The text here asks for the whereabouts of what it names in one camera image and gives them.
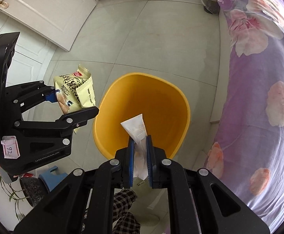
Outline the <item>yellow-green snack bag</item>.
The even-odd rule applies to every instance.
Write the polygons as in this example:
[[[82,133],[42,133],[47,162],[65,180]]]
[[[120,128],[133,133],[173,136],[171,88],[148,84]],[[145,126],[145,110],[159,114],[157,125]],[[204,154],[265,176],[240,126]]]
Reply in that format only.
[[[93,78],[87,68],[79,65],[77,71],[55,76],[53,82],[64,114],[96,106]]]

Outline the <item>white tube package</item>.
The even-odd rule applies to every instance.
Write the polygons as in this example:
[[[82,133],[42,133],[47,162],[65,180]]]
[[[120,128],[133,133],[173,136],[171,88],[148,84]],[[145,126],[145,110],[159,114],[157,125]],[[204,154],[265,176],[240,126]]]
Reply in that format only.
[[[147,167],[147,131],[142,114],[121,123],[128,135],[134,140],[134,177],[145,180],[148,176]]]

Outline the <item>yellow trash bin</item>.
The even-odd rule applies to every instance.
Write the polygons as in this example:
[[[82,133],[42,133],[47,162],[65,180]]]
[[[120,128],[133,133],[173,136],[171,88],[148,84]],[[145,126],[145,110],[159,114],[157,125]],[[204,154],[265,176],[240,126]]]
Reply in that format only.
[[[121,123],[137,115],[142,115],[153,145],[172,159],[190,125],[189,102],[172,83],[139,72],[116,79],[101,100],[92,129],[100,153],[110,160],[127,146],[129,135]]]

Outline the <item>blue plastic stool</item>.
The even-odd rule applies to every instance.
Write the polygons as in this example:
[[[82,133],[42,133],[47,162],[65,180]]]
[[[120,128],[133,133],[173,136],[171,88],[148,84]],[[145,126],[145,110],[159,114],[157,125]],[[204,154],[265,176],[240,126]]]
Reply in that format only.
[[[58,167],[55,165],[39,175],[39,179],[45,185],[45,188],[48,192],[51,192],[62,180],[68,176],[67,173],[54,174],[56,170],[58,170]]]

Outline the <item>plaid pajama leg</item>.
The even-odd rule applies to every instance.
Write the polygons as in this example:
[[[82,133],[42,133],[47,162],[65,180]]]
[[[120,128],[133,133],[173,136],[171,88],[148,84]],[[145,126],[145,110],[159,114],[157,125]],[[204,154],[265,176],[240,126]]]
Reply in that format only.
[[[136,199],[137,195],[131,189],[122,189],[120,192],[115,193],[112,213],[112,221],[115,225],[112,233],[140,233],[141,224],[129,211]]]

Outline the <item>dark floor plant pot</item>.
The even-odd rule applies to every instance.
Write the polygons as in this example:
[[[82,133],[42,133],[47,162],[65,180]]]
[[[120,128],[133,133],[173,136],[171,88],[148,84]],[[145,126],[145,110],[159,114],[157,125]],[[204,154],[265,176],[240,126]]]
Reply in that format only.
[[[33,208],[49,193],[43,181],[37,177],[20,178],[20,186],[25,198]]]

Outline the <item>purple floral bed sheet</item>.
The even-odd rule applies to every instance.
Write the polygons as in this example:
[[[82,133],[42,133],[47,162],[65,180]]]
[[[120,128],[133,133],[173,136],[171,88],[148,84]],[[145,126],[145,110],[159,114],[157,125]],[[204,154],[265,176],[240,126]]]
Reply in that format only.
[[[284,0],[218,0],[229,78],[205,167],[277,233],[284,224]]]

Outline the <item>white door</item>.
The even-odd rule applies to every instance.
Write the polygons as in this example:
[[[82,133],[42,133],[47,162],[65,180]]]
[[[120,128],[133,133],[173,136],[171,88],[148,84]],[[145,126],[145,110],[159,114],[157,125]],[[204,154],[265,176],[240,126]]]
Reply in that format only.
[[[70,51],[98,0],[0,0],[0,10]]]

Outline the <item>dark waste basket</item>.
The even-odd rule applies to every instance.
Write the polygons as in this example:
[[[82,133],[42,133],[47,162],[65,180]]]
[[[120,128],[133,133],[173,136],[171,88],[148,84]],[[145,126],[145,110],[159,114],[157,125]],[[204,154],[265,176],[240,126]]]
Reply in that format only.
[[[220,11],[220,6],[218,0],[201,0],[205,12],[213,15],[218,15]]]

